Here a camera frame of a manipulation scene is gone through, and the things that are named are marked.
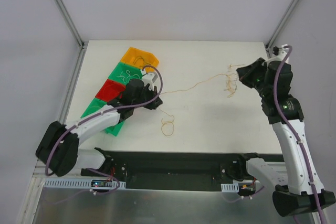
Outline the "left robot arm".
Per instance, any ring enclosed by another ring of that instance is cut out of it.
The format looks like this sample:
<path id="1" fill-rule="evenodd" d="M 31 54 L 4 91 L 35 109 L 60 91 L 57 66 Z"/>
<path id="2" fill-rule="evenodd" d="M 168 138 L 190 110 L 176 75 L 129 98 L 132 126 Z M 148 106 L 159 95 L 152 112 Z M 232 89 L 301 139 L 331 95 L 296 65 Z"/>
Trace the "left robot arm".
<path id="1" fill-rule="evenodd" d="M 111 176 L 113 165 L 106 151 L 98 147 L 80 150 L 79 146 L 98 132 L 124 122 L 136 108 L 155 110 L 163 103 L 161 92 L 162 87 L 133 79 L 117 97 L 80 121 L 50 123 L 36 150 L 36 157 L 46 165 L 46 176 L 61 177 L 74 168 L 80 169 L 82 176 Z"/>

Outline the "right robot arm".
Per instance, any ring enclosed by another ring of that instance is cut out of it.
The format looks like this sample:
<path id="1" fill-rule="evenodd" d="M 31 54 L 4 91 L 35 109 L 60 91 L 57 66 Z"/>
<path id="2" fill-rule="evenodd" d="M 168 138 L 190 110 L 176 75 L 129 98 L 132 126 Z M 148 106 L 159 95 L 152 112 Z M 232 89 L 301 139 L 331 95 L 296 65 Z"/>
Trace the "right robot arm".
<path id="1" fill-rule="evenodd" d="M 280 143 L 287 177 L 282 177 L 256 153 L 239 157 L 237 175 L 242 179 L 252 176 L 269 189 L 274 207 L 282 217 L 321 213 L 335 204 L 334 193 L 325 190 L 314 168 L 301 105 L 289 93 L 291 65 L 259 58 L 236 71 L 240 82 L 261 97 L 262 110 Z"/>

